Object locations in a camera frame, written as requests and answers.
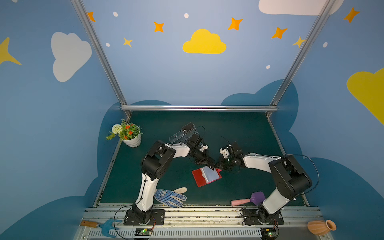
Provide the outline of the red card holder wallet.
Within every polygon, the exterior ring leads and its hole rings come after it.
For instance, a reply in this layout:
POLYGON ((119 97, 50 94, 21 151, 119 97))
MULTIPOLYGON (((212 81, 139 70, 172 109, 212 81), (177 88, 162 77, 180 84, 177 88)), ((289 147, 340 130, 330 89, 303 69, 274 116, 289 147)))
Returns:
POLYGON ((192 171, 197 187, 206 186, 222 178, 219 169, 211 169, 208 166, 192 171))

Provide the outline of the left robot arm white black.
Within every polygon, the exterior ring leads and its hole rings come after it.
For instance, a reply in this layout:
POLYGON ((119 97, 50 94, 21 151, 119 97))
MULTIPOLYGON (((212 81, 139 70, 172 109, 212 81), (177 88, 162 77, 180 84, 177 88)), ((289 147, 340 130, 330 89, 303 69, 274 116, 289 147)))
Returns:
POLYGON ((170 144, 156 141, 141 162, 142 184, 132 211, 140 224, 150 220, 157 184, 175 158, 191 157, 197 165, 214 168, 215 161, 209 156, 208 146, 197 134, 184 142, 170 144))

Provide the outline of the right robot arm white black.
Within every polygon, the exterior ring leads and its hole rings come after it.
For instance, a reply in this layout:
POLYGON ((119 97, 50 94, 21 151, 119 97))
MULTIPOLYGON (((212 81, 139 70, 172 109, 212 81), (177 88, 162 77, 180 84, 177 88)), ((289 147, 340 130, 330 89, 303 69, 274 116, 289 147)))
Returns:
POLYGON ((311 178, 293 155, 244 155, 237 142, 222 147, 220 154, 215 165, 217 169, 229 171, 234 167, 245 167, 272 175, 276 189, 258 204, 258 217, 261 221, 274 217, 287 203, 313 185, 311 178))

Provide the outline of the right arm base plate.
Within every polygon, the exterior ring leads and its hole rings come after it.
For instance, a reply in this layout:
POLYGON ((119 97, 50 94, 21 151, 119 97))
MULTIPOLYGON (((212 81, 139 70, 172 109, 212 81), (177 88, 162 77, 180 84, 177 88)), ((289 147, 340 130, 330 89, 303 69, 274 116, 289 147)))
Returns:
POLYGON ((241 208, 240 215, 243 218, 242 225, 244 227, 253 225, 283 225, 284 220, 280 211, 269 214, 262 209, 247 209, 241 208))

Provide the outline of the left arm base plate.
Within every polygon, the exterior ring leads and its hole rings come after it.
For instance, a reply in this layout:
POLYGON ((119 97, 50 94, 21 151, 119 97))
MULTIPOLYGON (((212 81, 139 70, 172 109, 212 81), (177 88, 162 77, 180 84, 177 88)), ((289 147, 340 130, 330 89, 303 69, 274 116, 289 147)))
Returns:
POLYGON ((162 226, 165 221, 165 210, 126 211, 123 224, 124 226, 152 226, 153 224, 162 226))

